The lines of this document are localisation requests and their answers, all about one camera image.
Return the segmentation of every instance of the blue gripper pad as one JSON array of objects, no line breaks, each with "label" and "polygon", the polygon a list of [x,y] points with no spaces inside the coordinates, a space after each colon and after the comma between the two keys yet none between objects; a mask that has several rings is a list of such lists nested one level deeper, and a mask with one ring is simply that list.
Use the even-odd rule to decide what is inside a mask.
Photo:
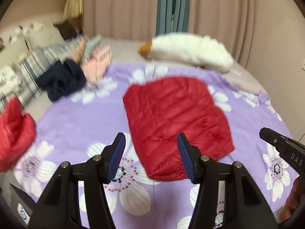
[{"label": "blue gripper pad", "polygon": [[180,153],[180,157],[183,163],[187,177],[192,183],[195,182],[195,172],[194,172],[194,162],[190,156],[189,150],[191,146],[184,135],[184,133],[179,133],[177,136],[177,146]]},{"label": "blue gripper pad", "polygon": [[118,133],[114,142],[112,143],[112,148],[114,148],[112,155],[108,162],[107,168],[107,181],[110,183],[111,180],[115,178],[116,172],[119,168],[123,152],[125,149],[126,138],[123,133]]}]

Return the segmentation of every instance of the teal curtain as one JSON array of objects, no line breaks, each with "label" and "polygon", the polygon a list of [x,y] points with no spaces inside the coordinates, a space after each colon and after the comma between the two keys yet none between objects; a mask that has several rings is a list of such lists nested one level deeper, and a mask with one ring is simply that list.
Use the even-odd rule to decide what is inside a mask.
[{"label": "teal curtain", "polygon": [[157,35],[187,32],[189,0],[158,0]]}]

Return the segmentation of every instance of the dark brown cushion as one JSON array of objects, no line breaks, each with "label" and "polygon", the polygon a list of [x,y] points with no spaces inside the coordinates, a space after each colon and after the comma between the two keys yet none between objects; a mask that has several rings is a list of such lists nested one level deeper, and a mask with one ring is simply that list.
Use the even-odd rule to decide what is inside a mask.
[{"label": "dark brown cushion", "polygon": [[61,24],[54,24],[54,26],[58,28],[64,40],[75,38],[77,36],[74,27],[67,21]]}]

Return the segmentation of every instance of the purple floral bedsheet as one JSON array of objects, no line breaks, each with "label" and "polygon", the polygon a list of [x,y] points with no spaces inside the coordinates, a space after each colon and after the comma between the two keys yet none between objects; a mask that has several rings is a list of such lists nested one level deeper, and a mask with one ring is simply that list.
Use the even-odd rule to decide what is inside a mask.
[{"label": "purple floral bedsheet", "polygon": [[[132,83],[145,84],[166,76],[192,76],[206,82],[216,106],[227,116],[235,150],[220,162],[240,161],[256,181],[272,211],[286,201],[297,173],[275,148],[259,138],[262,127],[291,137],[267,95],[258,96],[231,86],[214,71],[168,68],[163,65],[112,65],[98,85],[88,85],[56,102],[37,123],[37,137],[19,160],[14,176],[36,202],[63,161],[86,162],[110,145],[118,132],[126,148],[116,180],[104,185],[117,228],[188,228],[199,186],[189,180],[151,180],[135,153],[122,97]],[[79,182],[80,213],[89,227],[83,183]],[[224,209],[224,183],[219,185],[216,226]]]}]

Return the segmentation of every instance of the red quilted jacket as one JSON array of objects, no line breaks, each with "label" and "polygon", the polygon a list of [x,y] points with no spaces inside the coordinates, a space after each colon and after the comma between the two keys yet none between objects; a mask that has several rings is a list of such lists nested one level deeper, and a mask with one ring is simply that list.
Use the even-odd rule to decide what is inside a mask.
[{"label": "red quilted jacket", "polygon": [[6,172],[31,146],[36,136],[35,121],[21,114],[17,97],[11,99],[0,115],[0,172]]},{"label": "red quilted jacket", "polygon": [[132,85],[123,102],[135,151],[152,179],[186,178],[178,133],[184,132],[190,144],[214,160],[234,150],[225,115],[214,106],[206,84],[196,78],[168,77]]}]

